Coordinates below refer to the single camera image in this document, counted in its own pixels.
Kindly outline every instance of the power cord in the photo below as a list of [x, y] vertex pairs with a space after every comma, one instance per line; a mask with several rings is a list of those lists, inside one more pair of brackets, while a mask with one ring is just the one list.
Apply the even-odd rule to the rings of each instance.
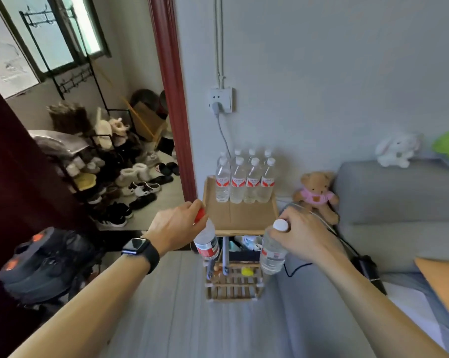
[[220, 102], [214, 102], [214, 103], [211, 105], [211, 108], [213, 109], [213, 113], [215, 114], [216, 120], [218, 121], [218, 128], [219, 128], [219, 130], [220, 130], [221, 137], [223, 138], [223, 140], [224, 140], [224, 142], [225, 142], [224, 144], [226, 145], [226, 150], [228, 151], [228, 156], [230, 156], [231, 153], [229, 153], [228, 143], [227, 143], [227, 141], [226, 141], [225, 135], [223, 134], [223, 130], [221, 129], [221, 123], [220, 123], [220, 106], [221, 106], [221, 103], [220, 103]]
[[[293, 205], [295, 205], [295, 206], [298, 206], [298, 207], [301, 208], [301, 209], [303, 208], [301, 205], [299, 205], [299, 204], [297, 204], [297, 203], [294, 203], [294, 202], [289, 202], [289, 201], [285, 201], [285, 200], [282, 200], [282, 199], [276, 199], [276, 200], [277, 200], [277, 201], [281, 201], [281, 202], [291, 203], [291, 204], [293, 204]], [[357, 252], [357, 250], [355, 250], [355, 248], [354, 248], [350, 243], [348, 243], [344, 238], [342, 238], [341, 236], [339, 236], [339, 235], [336, 233], [336, 231], [334, 230], [334, 228], [332, 228], [332, 226], [330, 226], [330, 225], [327, 223], [327, 221], [325, 221], [321, 216], [317, 215], [317, 213], [314, 213], [314, 212], [312, 212], [312, 211], [310, 211], [310, 213], [312, 213], [312, 214], [313, 214], [314, 216], [316, 216], [319, 220], [321, 220], [321, 222], [322, 222], [324, 225], [326, 225], [327, 230], [329, 230], [330, 233], [332, 233], [335, 237], [337, 237], [341, 243], [346, 244], [346, 245], [352, 250], [352, 252], [353, 252], [356, 256], [360, 257], [360, 254]], [[284, 270], [286, 271], [286, 275], [287, 275], [288, 277], [292, 278], [292, 277], [294, 276], [294, 274], [295, 274], [300, 268], [303, 268], [304, 266], [309, 266], [309, 265], [312, 265], [312, 263], [306, 263], [306, 264], [303, 264], [303, 265], [299, 265], [296, 269], [294, 269], [294, 271], [291, 273], [291, 275], [289, 275], [289, 272], [287, 271], [286, 264], [284, 264]]]

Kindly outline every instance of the power outlet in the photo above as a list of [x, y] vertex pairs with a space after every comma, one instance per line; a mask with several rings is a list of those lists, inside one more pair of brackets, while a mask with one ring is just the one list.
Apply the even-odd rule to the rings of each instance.
[[221, 103], [221, 111], [224, 113], [233, 112], [233, 88], [210, 89], [208, 92], [208, 107], [211, 111], [211, 105], [214, 102]]

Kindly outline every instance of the watch face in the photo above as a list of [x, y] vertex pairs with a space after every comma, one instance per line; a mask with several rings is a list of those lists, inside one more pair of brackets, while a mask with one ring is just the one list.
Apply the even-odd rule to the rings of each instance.
[[129, 242], [126, 243], [126, 245], [123, 247], [122, 251], [124, 253], [136, 255], [138, 253], [141, 253], [144, 250], [147, 242], [148, 242], [148, 240], [146, 240], [146, 239], [133, 238]]

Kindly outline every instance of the sneaker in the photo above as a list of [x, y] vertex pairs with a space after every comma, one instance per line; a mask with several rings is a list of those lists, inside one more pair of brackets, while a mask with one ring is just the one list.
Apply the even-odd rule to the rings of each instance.
[[151, 204], [156, 199], [157, 199], [157, 195], [154, 193], [150, 193], [146, 196], [138, 197], [135, 201], [130, 203], [130, 208], [132, 210], [143, 209], [146, 205]]
[[110, 215], [105, 213], [96, 219], [98, 223], [104, 226], [124, 227], [127, 224], [127, 219], [120, 215]]
[[150, 193], [157, 193], [162, 188], [158, 183], [140, 182], [133, 183], [134, 193], [137, 197], [149, 195]]
[[107, 207], [107, 213], [110, 216], [123, 216], [129, 219], [133, 216], [133, 211], [124, 203], [114, 202]]

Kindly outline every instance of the teddy bear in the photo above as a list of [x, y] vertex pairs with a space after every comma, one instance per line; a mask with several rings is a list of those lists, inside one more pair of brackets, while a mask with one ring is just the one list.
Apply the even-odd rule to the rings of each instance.
[[301, 177], [303, 188], [296, 191], [292, 196], [292, 200], [300, 203], [306, 211], [311, 211], [313, 208], [317, 209], [330, 225], [336, 225], [339, 222], [339, 215], [327, 204], [329, 202], [335, 206], [339, 203], [339, 198], [329, 191], [333, 179], [333, 172], [303, 174]]

